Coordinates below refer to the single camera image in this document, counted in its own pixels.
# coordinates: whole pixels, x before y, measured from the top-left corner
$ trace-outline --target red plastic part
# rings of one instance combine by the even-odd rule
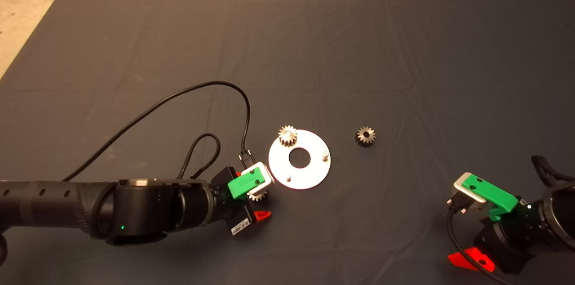
[[[477,261],[478,264],[481,264],[483,268],[487,269],[490,272],[495,270],[495,264],[489,257],[483,254],[479,249],[476,247],[467,248],[465,252],[473,258],[473,260]],[[471,269],[472,271],[478,271],[475,266],[467,261],[464,256],[460,252],[456,252],[455,254],[450,254],[448,257],[449,261],[457,267]]]
[[[260,222],[271,217],[271,211],[254,211],[253,215],[255,215],[255,221]]]

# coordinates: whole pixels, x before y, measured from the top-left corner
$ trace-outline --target barcode label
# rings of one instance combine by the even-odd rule
[[[236,224],[235,227],[232,228],[232,236],[235,236],[236,233],[242,231],[245,227],[250,225],[250,220],[248,220],[247,218],[244,219],[244,221],[241,221],[240,223]]]

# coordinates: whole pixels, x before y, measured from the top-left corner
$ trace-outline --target silver gear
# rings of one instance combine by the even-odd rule
[[[355,141],[362,147],[369,147],[376,139],[376,132],[370,127],[361,127],[355,133]]]
[[[260,195],[251,195],[250,193],[248,193],[248,197],[250,197],[250,199],[252,201],[261,201],[265,197],[266,194],[267,194],[267,191],[264,191]]]
[[[293,146],[297,141],[297,130],[291,125],[286,125],[279,129],[279,141],[286,147]]]

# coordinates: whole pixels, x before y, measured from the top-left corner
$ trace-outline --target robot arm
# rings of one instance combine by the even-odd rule
[[[487,202],[493,203],[488,217],[482,220],[484,227],[474,244],[504,273],[519,274],[530,259],[540,254],[575,250],[575,178],[555,172],[542,156],[533,156],[532,162],[548,186],[540,200],[527,203],[480,177],[465,173],[454,182],[454,195],[448,201],[450,227],[450,219],[458,211],[465,213],[470,207],[482,209]],[[486,272],[460,250],[453,236],[452,240],[473,267]],[[490,277],[508,284],[496,276]]]
[[[80,228],[111,245],[130,245],[224,220],[236,234],[261,220],[248,193],[263,192],[273,182],[261,162],[239,176],[234,168],[224,168],[211,183],[194,179],[2,181],[0,230],[12,226]]]

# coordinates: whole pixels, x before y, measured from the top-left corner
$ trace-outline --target gray fabric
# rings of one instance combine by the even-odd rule
[[[257,159],[282,125],[333,164],[308,191],[275,185],[271,220],[115,248],[79,230],[12,228],[2,284],[486,284],[452,267],[444,218],[471,171],[528,200],[530,155],[575,174],[575,0],[55,0],[0,80],[0,178],[59,180],[158,99],[228,80],[252,102]],[[170,178],[200,133],[237,160],[244,107],[211,88],[167,103],[78,180]],[[356,129],[376,130],[372,148]],[[201,143],[193,168],[208,160]],[[471,245],[480,214],[456,220]],[[569,284],[573,255],[521,284]]]

